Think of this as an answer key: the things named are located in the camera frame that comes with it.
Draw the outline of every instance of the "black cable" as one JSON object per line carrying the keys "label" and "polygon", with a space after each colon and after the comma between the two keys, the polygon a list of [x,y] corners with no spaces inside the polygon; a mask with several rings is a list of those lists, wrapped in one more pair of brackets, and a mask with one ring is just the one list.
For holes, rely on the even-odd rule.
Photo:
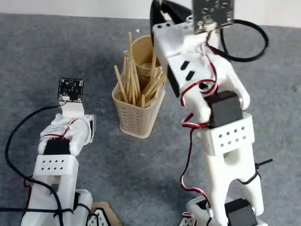
{"label": "black cable", "polygon": [[40,212],[40,213],[55,213],[56,210],[40,210],[28,208],[0,208],[0,212]]}
{"label": "black cable", "polygon": [[212,218],[210,217],[210,218],[208,219],[208,221],[207,221],[206,226],[209,226],[209,224],[210,224],[211,221],[212,221]]}
{"label": "black cable", "polygon": [[78,203],[77,206],[82,206],[82,207],[84,207],[88,211],[86,226],[88,226],[88,221],[91,219],[92,216],[96,217],[96,224],[97,224],[97,226],[99,226],[99,219],[98,219],[98,215],[97,214],[91,213],[91,210],[85,204]]}
{"label": "black cable", "polygon": [[35,180],[33,178],[30,178],[28,176],[26,176],[25,174],[23,174],[16,166],[13,165],[13,163],[11,162],[10,158],[9,158],[9,155],[8,155],[8,152],[9,152],[9,147],[10,147],[10,143],[15,135],[15,133],[18,131],[18,129],[27,121],[29,120],[31,117],[35,116],[36,114],[42,112],[42,111],[45,111],[45,110],[49,110],[49,109],[54,109],[54,108],[58,108],[58,107],[61,107],[63,105],[56,105],[56,106],[49,106],[49,107],[43,107],[39,110],[36,110],[35,112],[29,114],[26,118],[24,118],[14,129],[13,131],[10,133],[9,135],[9,138],[8,138],[8,141],[6,143],[6,147],[5,147],[5,159],[6,159],[6,162],[8,163],[9,167],[14,171],[16,172],[19,176],[21,176],[23,179],[26,179],[27,181],[29,182],[32,182],[34,184],[38,184],[38,185],[41,185],[41,186],[44,186],[46,187],[47,189],[50,190],[50,192],[53,194],[55,200],[56,200],[56,203],[57,203],[57,210],[56,210],[56,213],[58,214],[59,216],[59,222],[60,222],[60,226],[63,226],[63,210],[62,210],[62,205],[61,205],[61,202],[60,202],[60,199],[56,193],[56,191],[54,190],[53,187],[51,187],[50,185],[48,184],[45,184],[41,181],[38,181],[38,180]]}
{"label": "black cable", "polygon": [[225,35],[224,35],[224,29],[223,28],[220,29],[220,35],[221,35],[222,48],[223,48],[225,54],[229,54],[227,46],[226,46],[226,42],[225,42]]}
{"label": "black cable", "polygon": [[234,20],[234,24],[241,24],[241,25],[244,25],[244,26],[251,27],[251,28],[257,30],[262,35],[262,37],[264,39],[264,42],[265,42],[265,45],[264,45],[263,50],[259,54],[255,55],[255,56],[252,56],[252,57],[247,57],[247,58],[241,58],[241,57],[231,56],[231,55],[228,54],[227,48],[225,49],[226,44],[225,44],[224,40],[222,41],[222,42],[224,42],[224,45],[223,45],[223,48],[225,49],[224,52],[221,51],[221,50],[219,50],[219,49],[217,49],[217,48],[215,48],[215,47],[213,47],[213,46],[210,46],[208,44],[208,42],[206,42],[207,46],[214,53],[216,53],[216,54],[220,55],[221,57],[223,57],[223,58],[225,58],[227,60],[230,60],[230,61],[236,61],[236,62],[246,63],[246,62],[255,61],[255,60],[258,60],[259,58],[261,58],[265,54],[267,48],[269,47],[269,37],[266,34],[266,32],[260,26],[258,26],[256,24],[253,24],[253,23],[251,23],[249,21],[235,19]]}

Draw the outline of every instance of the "utensil holder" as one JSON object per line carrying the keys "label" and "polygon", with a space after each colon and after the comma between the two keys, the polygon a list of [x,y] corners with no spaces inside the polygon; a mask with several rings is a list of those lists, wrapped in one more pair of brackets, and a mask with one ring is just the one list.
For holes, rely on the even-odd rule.
{"label": "utensil holder", "polygon": [[112,98],[120,120],[120,130],[137,138],[147,138],[155,124],[157,114],[165,96],[165,83],[159,87],[154,98],[156,100],[148,107],[141,108],[119,100],[119,85],[112,91]]}

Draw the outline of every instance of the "cable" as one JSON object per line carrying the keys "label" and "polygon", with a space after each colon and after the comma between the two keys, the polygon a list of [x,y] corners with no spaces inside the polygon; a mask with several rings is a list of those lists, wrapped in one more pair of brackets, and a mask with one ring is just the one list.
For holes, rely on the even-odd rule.
{"label": "cable", "polygon": [[32,195],[32,186],[27,184],[27,180],[26,179],[24,179],[23,185],[24,185],[24,187],[28,188],[28,197],[27,197],[27,202],[26,202],[26,206],[25,206],[25,209],[27,209],[28,206],[29,206],[30,197]]}
{"label": "cable", "polygon": [[221,38],[222,38],[222,45],[223,45],[223,48],[224,48],[224,52],[213,47],[213,46],[210,46],[209,43],[208,43],[208,40],[206,41],[206,44],[207,46],[216,54],[220,55],[221,57],[225,58],[225,59],[228,59],[230,61],[236,61],[236,62],[242,62],[242,63],[246,63],[246,62],[251,62],[251,61],[255,61],[255,60],[258,60],[259,58],[261,58],[265,53],[266,53],[266,50],[267,48],[269,47],[269,37],[268,35],[266,34],[266,32],[258,25],[256,24],[253,24],[249,21],[245,21],[245,20],[239,20],[239,19],[235,19],[234,20],[234,24],[241,24],[241,25],[244,25],[244,26],[248,26],[248,27],[251,27],[255,30],[257,30],[263,37],[264,39],[264,48],[262,49],[262,51],[255,55],[255,56],[252,56],[252,57],[247,57],[247,58],[241,58],[241,57],[235,57],[235,56],[231,56],[228,54],[228,50],[226,48],[226,44],[225,44],[225,41],[224,41],[224,37],[223,37],[223,30],[221,29]]}
{"label": "cable", "polygon": [[[6,147],[5,147],[5,159],[6,159],[6,162],[7,164],[9,165],[9,167],[14,171],[16,172],[19,176],[21,176],[23,179],[29,181],[29,182],[32,182],[34,184],[38,184],[38,185],[41,185],[41,186],[44,186],[46,187],[47,189],[50,190],[50,192],[53,194],[55,200],[56,200],[56,203],[57,203],[57,210],[55,210],[54,212],[56,212],[59,216],[59,222],[60,222],[60,226],[63,226],[63,209],[62,209],[62,205],[61,205],[61,202],[59,200],[59,197],[56,193],[56,191],[54,190],[53,187],[51,187],[50,185],[48,184],[45,184],[41,181],[38,181],[38,180],[35,180],[33,178],[30,178],[30,177],[27,177],[25,174],[23,174],[16,166],[14,166],[14,164],[11,162],[10,158],[9,158],[9,147],[10,147],[10,144],[11,144],[11,141],[15,135],[15,133],[18,131],[18,129],[27,121],[29,120],[31,117],[35,116],[36,114],[42,112],[42,111],[45,111],[45,110],[49,110],[49,109],[54,109],[54,108],[58,108],[58,107],[61,107],[63,105],[56,105],[56,106],[49,106],[49,107],[43,107],[39,110],[36,110],[34,111],[33,113],[29,114],[27,117],[25,117],[14,129],[13,131],[10,133],[9,135],[9,138],[8,138],[8,141],[6,143]],[[29,211],[39,211],[39,212],[49,212],[47,210],[33,210],[33,209],[22,209],[22,208],[2,208],[0,209],[0,211],[12,211],[12,210],[19,210],[19,211],[26,211],[26,212],[29,212]]]}
{"label": "cable", "polygon": [[226,42],[225,42],[224,29],[221,28],[220,32],[221,32],[220,35],[221,35],[222,48],[223,48],[225,54],[229,54],[227,46],[226,46]]}
{"label": "cable", "polygon": [[185,169],[183,171],[183,173],[181,174],[181,177],[180,177],[180,185],[181,187],[185,190],[185,191],[189,191],[189,192],[197,192],[199,194],[201,194],[205,199],[206,201],[208,202],[208,207],[210,208],[210,203],[209,203],[209,199],[206,195],[206,193],[199,189],[199,188],[196,188],[196,187],[193,187],[193,188],[188,188],[186,187],[186,185],[184,184],[184,175],[188,169],[188,166],[189,166],[189,162],[190,162],[190,156],[191,156],[191,151],[192,151],[192,134],[193,134],[193,131],[195,130],[196,128],[191,128],[190,130],[190,144],[189,144],[189,151],[188,151],[188,156],[187,156],[187,161],[186,161],[186,165],[185,165]]}
{"label": "cable", "polygon": [[96,217],[96,225],[99,226],[98,215],[96,215],[95,213],[91,213],[91,210],[90,210],[89,207],[86,206],[85,204],[78,203],[78,204],[77,204],[77,207],[78,207],[78,206],[84,207],[84,208],[88,211],[86,226],[88,226],[88,221],[91,219],[92,216]]}
{"label": "cable", "polygon": [[39,212],[39,213],[55,213],[57,210],[40,210],[40,209],[28,209],[28,208],[0,208],[0,212]]}
{"label": "cable", "polygon": [[209,224],[210,224],[211,221],[212,221],[212,218],[210,217],[210,218],[208,219],[208,221],[207,221],[206,226],[209,226]]}

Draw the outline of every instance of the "floor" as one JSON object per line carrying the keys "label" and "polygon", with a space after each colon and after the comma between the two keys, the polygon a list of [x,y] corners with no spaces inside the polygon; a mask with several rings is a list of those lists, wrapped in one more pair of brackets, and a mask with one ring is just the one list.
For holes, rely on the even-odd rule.
{"label": "floor", "polygon": [[[273,158],[260,168],[265,212],[270,226],[301,225],[301,29],[263,27],[270,49],[261,60],[234,64],[251,96],[256,161]],[[186,203],[195,197],[181,189],[189,130],[180,121],[189,112],[175,99],[170,85],[152,134],[137,139],[119,130],[111,92],[121,67],[127,32],[149,33],[147,20],[64,16],[0,15],[0,150],[25,116],[56,104],[60,77],[85,79],[84,107],[97,115],[94,142],[78,156],[78,188],[96,201],[108,201],[126,226],[176,226]],[[263,46],[260,36],[234,26],[225,32],[229,51],[251,56]],[[10,150],[15,165],[32,174],[39,133],[58,110],[35,116],[16,134]],[[192,161],[185,181],[206,190],[201,144],[194,136]],[[0,206],[22,207],[23,181],[0,158]],[[237,182],[231,198],[244,197]],[[1,213],[4,226],[20,223],[20,213]]]}

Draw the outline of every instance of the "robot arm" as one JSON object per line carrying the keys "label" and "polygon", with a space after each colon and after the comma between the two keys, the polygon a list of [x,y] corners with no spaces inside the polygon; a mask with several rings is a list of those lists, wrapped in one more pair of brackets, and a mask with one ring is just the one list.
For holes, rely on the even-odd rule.
{"label": "robot arm", "polygon": [[57,114],[51,124],[41,132],[39,154],[44,154],[49,140],[68,139],[70,141],[70,154],[78,156],[83,146],[92,142],[91,124],[93,119],[93,115],[64,118],[62,113]]}
{"label": "robot arm", "polygon": [[[241,209],[236,211],[242,211],[245,205],[247,215],[250,216],[246,219],[241,217],[242,212],[238,214],[243,225],[266,226],[260,221],[257,224],[254,215],[262,214],[263,201],[260,179],[253,160],[252,116],[243,113],[250,105],[250,96],[231,63],[214,51],[219,46],[219,36],[215,31],[233,24],[234,0],[224,0],[222,4],[220,1],[193,0],[194,15],[187,15],[186,9],[179,5],[175,7],[170,1],[163,1],[161,6],[155,2],[153,0],[150,11],[154,52],[181,104],[191,110],[199,123],[211,126],[201,129],[198,136],[204,144],[204,167],[210,182],[209,198],[205,201],[211,204],[207,211],[214,217],[213,225],[242,225],[239,221],[234,223],[235,219],[227,216],[232,209],[230,206],[238,202]],[[166,22],[162,15],[158,16],[160,7],[162,12],[172,12],[169,15],[173,21],[177,15],[174,24]],[[182,21],[179,16],[181,11],[186,15]],[[243,62],[250,59],[255,57],[245,58]],[[244,131],[247,123],[248,132]],[[240,200],[229,202],[227,205],[230,208],[226,210],[229,184],[235,179],[245,182],[243,185],[248,200],[243,201],[244,204]],[[198,202],[192,200],[188,210],[203,226],[207,220],[204,223]]]}
{"label": "robot arm", "polygon": [[[192,111],[198,122],[208,122],[211,116],[211,109],[204,100],[208,94],[202,94],[198,85],[187,90],[198,81],[216,80],[220,90],[237,92],[243,110],[249,106],[250,97],[231,63],[205,46],[208,33],[195,35],[191,21],[173,25],[157,24],[152,31],[154,50],[176,97],[179,100],[183,97],[184,105]],[[215,31],[211,33],[208,43],[218,47],[219,37]],[[208,87],[213,85],[212,82],[203,84]]]}

